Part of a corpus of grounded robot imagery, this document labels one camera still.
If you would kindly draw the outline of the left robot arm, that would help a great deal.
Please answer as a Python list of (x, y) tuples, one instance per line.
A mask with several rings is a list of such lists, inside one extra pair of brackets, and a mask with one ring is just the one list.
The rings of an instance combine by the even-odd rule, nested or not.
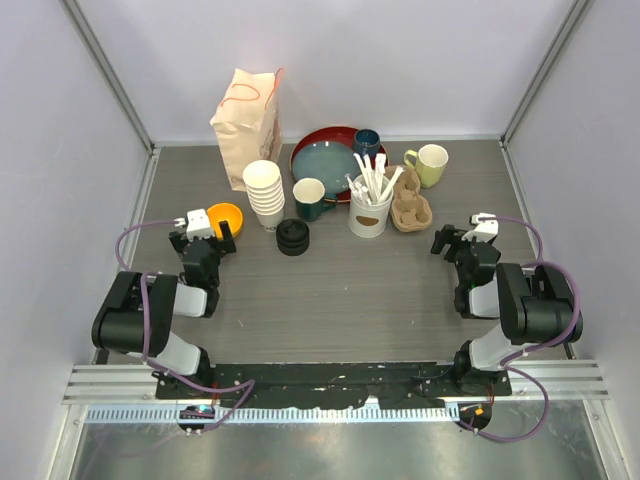
[(178, 219), (149, 221), (119, 235), (115, 255), (121, 270), (93, 322), (92, 343), (100, 350), (138, 357), (153, 368), (159, 381), (173, 378), (190, 398), (237, 392), (246, 386), (217, 387), (206, 350), (172, 331), (176, 314), (209, 318), (215, 312), (220, 299), (220, 260), (236, 251), (229, 223), (221, 221), (221, 234), (206, 239), (170, 233), (183, 265), (179, 275), (136, 272), (121, 257), (120, 244), (128, 234), (148, 226), (179, 224)]

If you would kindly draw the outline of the stack of white paper cups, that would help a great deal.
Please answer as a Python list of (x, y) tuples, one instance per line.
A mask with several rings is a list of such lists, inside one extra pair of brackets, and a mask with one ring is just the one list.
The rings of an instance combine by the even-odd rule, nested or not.
[(278, 165), (270, 160), (256, 160), (243, 171), (243, 181), (252, 210), (259, 223), (273, 231), (284, 219), (285, 195)]

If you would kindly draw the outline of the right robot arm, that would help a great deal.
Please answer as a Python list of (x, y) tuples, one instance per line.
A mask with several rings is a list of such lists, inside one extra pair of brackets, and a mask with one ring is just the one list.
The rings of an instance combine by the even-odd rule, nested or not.
[(431, 253), (442, 253), (458, 277), (454, 308), (464, 318), (497, 319), (484, 336), (465, 342), (448, 374), (457, 391), (480, 395), (507, 377), (506, 366), (538, 349), (577, 342), (583, 319), (567, 276), (547, 262), (531, 268), (505, 263), (494, 246), (498, 222), (471, 230), (444, 225)]

